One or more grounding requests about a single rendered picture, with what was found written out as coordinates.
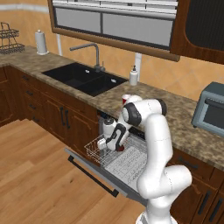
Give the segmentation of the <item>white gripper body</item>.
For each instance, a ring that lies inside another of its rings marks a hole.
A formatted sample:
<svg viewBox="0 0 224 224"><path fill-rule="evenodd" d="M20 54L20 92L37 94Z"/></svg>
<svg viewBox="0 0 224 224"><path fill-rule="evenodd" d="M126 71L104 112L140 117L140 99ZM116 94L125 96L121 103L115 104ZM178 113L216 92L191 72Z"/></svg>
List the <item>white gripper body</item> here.
<svg viewBox="0 0 224 224"><path fill-rule="evenodd" d="M105 138L100 139L97 142L97 146L98 146L98 149L99 150L103 150L104 148L106 148L107 147L107 145L106 145L106 139Z"/></svg>

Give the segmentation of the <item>dark wood cupboard door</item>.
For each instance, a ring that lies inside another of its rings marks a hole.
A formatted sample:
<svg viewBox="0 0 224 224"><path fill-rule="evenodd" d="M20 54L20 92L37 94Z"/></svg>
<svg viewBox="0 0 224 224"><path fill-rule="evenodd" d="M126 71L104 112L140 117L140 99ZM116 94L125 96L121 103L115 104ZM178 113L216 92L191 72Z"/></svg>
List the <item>dark wood cupboard door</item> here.
<svg viewBox="0 0 224 224"><path fill-rule="evenodd" d="M71 148L84 158L88 157L85 145L98 136L98 122L92 122L86 117L69 110L69 137Z"/></svg>
<svg viewBox="0 0 224 224"><path fill-rule="evenodd" d="M220 207L218 213L215 215L215 218L214 218L213 222L209 222L209 217L212 214L219 198L223 199L221 207ZM217 195L216 195L216 197L213 201L213 204L209 208L209 211L206 215L206 218L203 221L203 224L224 224L224 193L223 192L218 192L217 193Z"/></svg>
<svg viewBox="0 0 224 224"><path fill-rule="evenodd" d="M210 197L204 211L198 215L200 205L207 193L211 191ZM171 215L178 224L202 224L209 207L212 205L216 190L206 183L193 178L192 184L187 187L173 202Z"/></svg>
<svg viewBox="0 0 224 224"><path fill-rule="evenodd" d="M45 122L50 132L64 144L69 145L69 129L67 129L65 104L46 94L42 94L43 108L45 111ZM63 107L63 118L65 126L61 123L60 107Z"/></svg>

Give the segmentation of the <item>grey dishwasher door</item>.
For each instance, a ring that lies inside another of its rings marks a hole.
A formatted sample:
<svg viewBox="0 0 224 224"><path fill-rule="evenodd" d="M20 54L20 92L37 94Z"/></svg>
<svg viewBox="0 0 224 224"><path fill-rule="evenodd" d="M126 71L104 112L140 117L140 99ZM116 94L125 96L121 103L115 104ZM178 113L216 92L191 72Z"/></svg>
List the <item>grey dishwasher door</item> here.
<svg viewBox="0 0 224 224"><path fill-rule="evenodd" d="M138 192L124 184L121 180L110 174L105 169L93 164L92 162L87 161L84 157L75 153L68 148L65 148L64 151L69 155L74 157L74 161L84 168L87 172L92 174L95 178L101 181L105 186L107 186L110 190L116 189L119 193L121 193L124 197L129 198L131 200L137 201L143 206L147 205L147 200L143 199Z"/></svg>

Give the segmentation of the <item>dark wood drawer front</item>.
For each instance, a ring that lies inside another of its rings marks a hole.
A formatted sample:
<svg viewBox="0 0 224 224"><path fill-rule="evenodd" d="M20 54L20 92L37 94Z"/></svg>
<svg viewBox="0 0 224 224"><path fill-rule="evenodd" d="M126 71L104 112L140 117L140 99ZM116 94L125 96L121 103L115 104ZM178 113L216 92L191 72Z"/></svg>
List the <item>dark wood drawer front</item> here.
<svg viewBox="0 0 224 224"><path fill-rule="evenodd" d="M28 97L34 99L34 100L37 101L37 102L41 102L41 97L40 97L40 94L39 94L39 91L38 91L38 90L36 90L35 88L32 88L32 87L30 87L30 86L26 86L26 85L24 85L24 84L21 84L21 87L22 87L22 89L23 89L23 93L24 93L26 96L28 96ZM33 93L33 96L28 95L28 94L26 93L27 90L30 91L30 92L32 92L32 93Z"/></svg>
<svg viewBox="0 0 224 224"><path fill-rule="evenodd" d="M40 81L38 79L36 79L35 77L30 76L27 73L21 72L21 71L19 71L18 74L19 74L20 80L23 83L25 83L27 85L30 85L33 88L40 89ZM24 80L22 78L23 76L26 76L27 78L29 78L29 80Z"/></svg>
<svg viewBox="0 0 224 224"><path fill-rule="evenodd" d="M179 162L179 157L182 157L184 160L188 160L192 164L198 165L198 170L194 170L188 165ZM201 179L203 182L209 184L211 187L219 188L221 185L221 171L211 166L210 164L207 164L195 157L186 154L181 150L173 149L173 157L171 159L171 163L175 165L186 166L195 178Z"/></svg>
<svg viewBox="0 0 224 224"><path fill-rule="evenodd" d="M44 110L43 110L42 105L40 103L38 103L37 101L34 101L32 99L29 99L27 97L25 97L24 100L25 100L25 106L30 112L36 113L39 116L44 115ZM34 107L36 107L36 109L30 108L30 106L29 106L30 104L33 105Z"/></svg>
<svg viewBox="0 0 224 224"><path fill-rule="evenodd" d="M36 119L39 119L39 122L36 122L37 125L41 126L43 129L46 127L46 122L45 122L45 119L43 117L41 117L40 115L36 115L32 112L27 112L26 113L26 118L28 120L32 120L32 118L35 116Z"/></svg>

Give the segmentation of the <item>black double sink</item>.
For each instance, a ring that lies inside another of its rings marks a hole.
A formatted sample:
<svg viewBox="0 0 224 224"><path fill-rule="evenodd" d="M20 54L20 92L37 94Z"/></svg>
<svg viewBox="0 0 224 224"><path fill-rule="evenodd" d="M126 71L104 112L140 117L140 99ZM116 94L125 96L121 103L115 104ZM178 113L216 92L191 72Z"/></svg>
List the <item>black double sink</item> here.
<svg viewBox="0 0 224 224"><path fill-rule="evenodd" d="M91 96L102 94L127 81L111 73L96 72L94 68L77 62L44 71L43 74Z"/></svg>

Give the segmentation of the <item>white soap dispenser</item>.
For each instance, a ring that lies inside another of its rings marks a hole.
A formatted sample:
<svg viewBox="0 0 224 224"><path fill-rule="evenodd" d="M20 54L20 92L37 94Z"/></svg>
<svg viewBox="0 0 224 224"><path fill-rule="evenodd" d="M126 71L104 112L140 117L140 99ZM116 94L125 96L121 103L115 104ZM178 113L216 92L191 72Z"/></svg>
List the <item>white soap dispenser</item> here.
<svg viewBox="0 0 224 224"><path fill-rule="evenodd" d="M138 71L136 69L136 66L133 66L133 69L129 73L129 84L131 86L135 86L137 84L138 80Z"/></svg>

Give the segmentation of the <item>grey tap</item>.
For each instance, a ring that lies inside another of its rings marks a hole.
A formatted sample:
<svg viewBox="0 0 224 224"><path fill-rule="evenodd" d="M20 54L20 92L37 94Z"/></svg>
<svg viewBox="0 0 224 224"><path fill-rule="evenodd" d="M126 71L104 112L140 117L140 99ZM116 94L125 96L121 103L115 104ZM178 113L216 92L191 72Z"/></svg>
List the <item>grey tap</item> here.
<svg viewBox="0 0 224 224"><path fill-rule="evenodd" d="M99 47L96 43L73 46L73 47L70 47L69 50L70 51L75 51L75 50L79 50L79 49L82 49L82 48L87 48L87 47L90 47L90 46L93 46L96 50L96 63L95 63L95 66L94 66L95 71L97 73L105 72L106 68L104 67L104 65L100 65L100 52L99 52Z"/></svg>

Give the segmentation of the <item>dark wood corner cupboard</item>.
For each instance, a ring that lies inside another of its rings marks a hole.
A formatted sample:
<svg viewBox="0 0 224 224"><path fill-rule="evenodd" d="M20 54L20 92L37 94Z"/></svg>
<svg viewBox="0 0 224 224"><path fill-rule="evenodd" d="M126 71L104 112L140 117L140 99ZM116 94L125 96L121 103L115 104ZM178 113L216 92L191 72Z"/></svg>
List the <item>dark wood corner cupboard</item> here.
<svg viewBox="0 0 224 224"><path fill-rule="evenodd" d="M15 69L0 67L0 127L17 119L22 119L23 106L19 82Z"/></svg>

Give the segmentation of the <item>grey-blue toaster oven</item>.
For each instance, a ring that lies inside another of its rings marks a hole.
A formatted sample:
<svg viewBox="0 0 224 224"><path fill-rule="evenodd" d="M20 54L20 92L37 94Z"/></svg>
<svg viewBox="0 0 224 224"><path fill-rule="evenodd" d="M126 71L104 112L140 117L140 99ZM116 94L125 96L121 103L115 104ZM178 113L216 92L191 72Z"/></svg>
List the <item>grey-blue toaster oven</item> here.
<svg viewBox="0 0 224 224"><path fill-rule="evenodd" d="M211 82L200 94L192 126L224 137L224 84Z"/></svg>

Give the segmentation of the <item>white paper towel roll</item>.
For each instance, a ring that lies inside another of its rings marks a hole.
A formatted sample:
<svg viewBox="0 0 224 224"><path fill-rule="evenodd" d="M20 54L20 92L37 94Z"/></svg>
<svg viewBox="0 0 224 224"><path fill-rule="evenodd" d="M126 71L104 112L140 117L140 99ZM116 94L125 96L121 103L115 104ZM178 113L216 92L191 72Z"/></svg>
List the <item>white paper towel roll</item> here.
<svg viewBox="0 0 224 224"><path fill-rule="evenodd" d="M46 55L48 54L46 47L46 37L45 34L41 30L37 30L35 32L35 40L37 45L37 54Z"/></svg>

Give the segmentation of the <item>window with white blinds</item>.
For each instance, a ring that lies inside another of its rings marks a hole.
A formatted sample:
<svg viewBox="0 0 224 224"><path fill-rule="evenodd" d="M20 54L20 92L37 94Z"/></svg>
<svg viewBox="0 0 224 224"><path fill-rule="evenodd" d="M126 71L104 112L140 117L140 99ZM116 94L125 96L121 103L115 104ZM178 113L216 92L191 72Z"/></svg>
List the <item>window with white blinds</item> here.
<svg viewBox="0 0 224 224"><path fill-rule="evenodd" d="M179 0L47 0L52 31L157 58L171 52Z"/></svg>

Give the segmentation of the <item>white wall post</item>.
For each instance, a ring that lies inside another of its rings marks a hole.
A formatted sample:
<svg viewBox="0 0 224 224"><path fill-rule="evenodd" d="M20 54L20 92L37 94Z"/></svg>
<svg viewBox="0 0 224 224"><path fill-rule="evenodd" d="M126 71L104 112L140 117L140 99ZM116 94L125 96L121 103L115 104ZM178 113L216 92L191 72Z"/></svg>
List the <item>white wall post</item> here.
<svg viewBox="0 0 224 224"><path fill-rule="evenodd" d="M137 78L138 81L140 81L141 65L142 65L142 54L139 52L135 52L135 66L138 72L138 78Z"/></svg>
<svg viewBox="0 0 224 224"><path fill-rule="evenodd" d="M62 47L61 47L60 35L56 34L56 37L57 37L58 52L59 52L59 55L62 56Z"/></svg>

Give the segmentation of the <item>dark wood wall cupboard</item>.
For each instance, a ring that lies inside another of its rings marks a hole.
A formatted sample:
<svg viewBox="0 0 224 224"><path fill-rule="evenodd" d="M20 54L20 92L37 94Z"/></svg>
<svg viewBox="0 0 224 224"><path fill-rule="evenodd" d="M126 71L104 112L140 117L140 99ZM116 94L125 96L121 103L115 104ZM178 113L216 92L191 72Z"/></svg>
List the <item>dark wood wall cupboard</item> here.
<svg viewBox="0 0 224 224"><path fill-rule="evenodd" d="M171 53L224 65L224 0L178 0Z"/></svg>

